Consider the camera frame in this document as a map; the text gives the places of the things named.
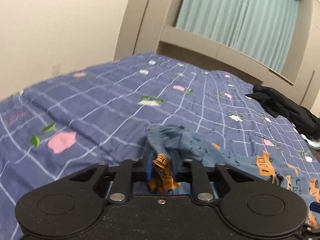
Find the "white wall socket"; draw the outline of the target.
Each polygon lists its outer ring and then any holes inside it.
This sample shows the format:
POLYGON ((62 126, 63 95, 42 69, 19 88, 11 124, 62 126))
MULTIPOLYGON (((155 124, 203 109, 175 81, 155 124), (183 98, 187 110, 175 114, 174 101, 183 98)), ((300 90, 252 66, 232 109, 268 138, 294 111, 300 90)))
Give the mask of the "white wall socket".
POLYGON ((59 76, 60 75, 60 70, 61 70, 61 64, 56 64, 52 66, 52 76, 59 76))

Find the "light blue white cloth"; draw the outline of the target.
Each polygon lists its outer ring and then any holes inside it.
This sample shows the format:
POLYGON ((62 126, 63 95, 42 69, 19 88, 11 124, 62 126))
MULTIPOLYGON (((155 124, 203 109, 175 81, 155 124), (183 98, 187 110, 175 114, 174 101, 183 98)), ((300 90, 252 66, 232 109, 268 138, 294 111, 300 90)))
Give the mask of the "light blue white cloth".
POLYGON ((319 150, 320 149, 320 141, 315 141, 315 140, 311 140, 311 139, 308 139, 305 135, 301 134, 300 135, 303 140, 311 147, 313 148, 314 150, 319 150))

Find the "beige wardrobe headboard unit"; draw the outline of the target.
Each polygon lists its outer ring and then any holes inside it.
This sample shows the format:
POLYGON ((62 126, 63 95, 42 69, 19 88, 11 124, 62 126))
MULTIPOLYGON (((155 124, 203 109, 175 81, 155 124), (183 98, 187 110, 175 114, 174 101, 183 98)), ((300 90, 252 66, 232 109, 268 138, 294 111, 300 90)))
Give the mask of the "beige wardrobe headboard unit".
POLYGON ((226 70, 319 115, 319 0, 129 0, 114 57, 145 51, 226 70))

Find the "black clothing pile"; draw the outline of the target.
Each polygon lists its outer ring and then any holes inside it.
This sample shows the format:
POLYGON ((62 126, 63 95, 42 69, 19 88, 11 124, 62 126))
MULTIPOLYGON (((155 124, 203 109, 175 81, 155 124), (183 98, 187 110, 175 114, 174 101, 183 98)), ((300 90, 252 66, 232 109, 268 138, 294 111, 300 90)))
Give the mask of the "black clothing pile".
POLYGON ((246 94, 260 103, 274 118, 283 116, 294 124, 299 134, 311 141, 319 141, 319 118, 307 108, 296 104, 271 87, 255 85, 251 94, 246 94))

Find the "purple checked floral bedspread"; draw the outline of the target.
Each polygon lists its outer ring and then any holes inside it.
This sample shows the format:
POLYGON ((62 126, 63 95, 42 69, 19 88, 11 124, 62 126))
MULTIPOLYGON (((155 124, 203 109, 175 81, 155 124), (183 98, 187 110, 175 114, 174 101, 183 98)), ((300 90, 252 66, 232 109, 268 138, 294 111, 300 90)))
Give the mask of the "purple checked floral bedspread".
POLYGON ((19 239, 17 201, 98 162, 144 153, 146 130, 177 125, 214 143, 246 172, 319 201, 319 162, 295 127, 249 98, 253 86, 220 70, 152 53, 58 76, 1 102, 1 239, 19 239))

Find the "teal window curtain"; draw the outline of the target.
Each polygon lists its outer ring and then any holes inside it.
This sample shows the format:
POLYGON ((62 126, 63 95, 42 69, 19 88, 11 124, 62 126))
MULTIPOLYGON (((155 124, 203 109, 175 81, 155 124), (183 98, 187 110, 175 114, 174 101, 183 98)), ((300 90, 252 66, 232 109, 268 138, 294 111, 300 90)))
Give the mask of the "teal window curtain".
POLYGON ((235 49, 281 73, 300 0, 183 0, 176 27, 235 49))

